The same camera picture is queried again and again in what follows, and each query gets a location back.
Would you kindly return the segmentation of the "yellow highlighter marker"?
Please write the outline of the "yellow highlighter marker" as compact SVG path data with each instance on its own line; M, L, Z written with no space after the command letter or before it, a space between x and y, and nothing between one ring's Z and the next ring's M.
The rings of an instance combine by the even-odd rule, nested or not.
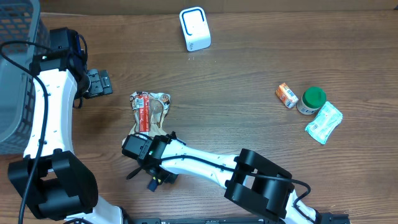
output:
M155 192L156 188L162 184L162 180L158 179L157 177L153 176L153 178L150 180L147 189L149 189L152 192Z

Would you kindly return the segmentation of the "brown snack pouch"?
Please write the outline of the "brown snack pouch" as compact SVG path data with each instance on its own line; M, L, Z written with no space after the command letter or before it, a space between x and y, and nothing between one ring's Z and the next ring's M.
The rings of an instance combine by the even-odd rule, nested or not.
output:
M153 138L166 135L163 122L169 111L170 95L135 91L129 98L135 123L129 134L143 134Z

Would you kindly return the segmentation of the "orange juice carton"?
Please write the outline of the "orange juice carton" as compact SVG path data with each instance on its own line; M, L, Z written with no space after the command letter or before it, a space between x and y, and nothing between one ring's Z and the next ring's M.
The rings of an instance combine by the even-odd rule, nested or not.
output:
M286 83L280 84L275 93L287 108L293 108L299 100Z

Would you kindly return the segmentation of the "green lid jar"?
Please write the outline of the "green lid jar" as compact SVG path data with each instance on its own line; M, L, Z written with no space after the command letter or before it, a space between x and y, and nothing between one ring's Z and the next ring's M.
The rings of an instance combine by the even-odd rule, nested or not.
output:
M311 86L304 92L296 108L304 115L311 115L325 104L326 99L326 93L322 88Z

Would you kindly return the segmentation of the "teal tissue packet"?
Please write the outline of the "teal tissue packet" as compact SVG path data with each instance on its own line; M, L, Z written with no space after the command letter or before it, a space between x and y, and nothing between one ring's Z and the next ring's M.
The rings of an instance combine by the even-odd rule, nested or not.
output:
M332 131L342 122L343 114L327 101L317 113L315 119L308 123L305 131L314 140L325 145Z

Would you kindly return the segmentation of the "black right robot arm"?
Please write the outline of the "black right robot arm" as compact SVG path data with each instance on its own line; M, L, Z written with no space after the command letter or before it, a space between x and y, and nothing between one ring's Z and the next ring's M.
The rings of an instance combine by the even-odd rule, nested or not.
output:
M139 164L127 178L146 171L152 177L147 186L151 191L163 183L173 184L180 174L194 175L224 188L224 197L239 207L273 222L322 220L302 202L311 191L308 184L249 149L238 155L212 154L188 147L174 133L154 137L136 133L123 141L122 154Z

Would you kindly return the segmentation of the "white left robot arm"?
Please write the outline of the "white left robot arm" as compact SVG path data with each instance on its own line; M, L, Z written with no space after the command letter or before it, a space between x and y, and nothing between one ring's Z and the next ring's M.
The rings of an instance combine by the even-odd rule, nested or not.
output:
M72 144L75 100L109 95L106 70L88 69L84 37L69 28L50 31L50 45L34 56L27 73L35 88L29 142L21 161L8 167L21 208L38 219L65 223L128 223L123 208L98 193L94 174L76 157Z

